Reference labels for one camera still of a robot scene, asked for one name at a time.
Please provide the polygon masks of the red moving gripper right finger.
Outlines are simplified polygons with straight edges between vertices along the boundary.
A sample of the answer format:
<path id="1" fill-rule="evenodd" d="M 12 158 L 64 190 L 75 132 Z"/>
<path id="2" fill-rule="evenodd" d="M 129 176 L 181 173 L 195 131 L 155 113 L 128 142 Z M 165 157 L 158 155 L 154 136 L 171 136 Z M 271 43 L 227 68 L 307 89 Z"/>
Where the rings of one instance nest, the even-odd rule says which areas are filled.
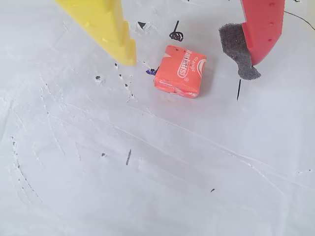
<path id="1" fill-rule="evenodd" d="M 223 52 L 238 66 L 238 75 L 254 80 L 261 74 L 254 68 L 273 49 L 282 34 L 284 0 L 242 0 L 245 22 L 219 29 Z"/>

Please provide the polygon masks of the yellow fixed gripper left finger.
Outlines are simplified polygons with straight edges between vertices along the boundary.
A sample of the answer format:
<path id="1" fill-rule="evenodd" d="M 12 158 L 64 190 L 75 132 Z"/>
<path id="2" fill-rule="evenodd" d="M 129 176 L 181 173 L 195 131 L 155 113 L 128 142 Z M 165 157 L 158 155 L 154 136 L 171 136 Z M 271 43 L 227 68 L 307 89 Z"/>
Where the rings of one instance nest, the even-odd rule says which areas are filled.
<path id="1" fill-rule="evenodd" d="M 117 62 L 136 65 L 135 40 L 130 38 L 120 0 L 58 0 L 57 4 Z"/>

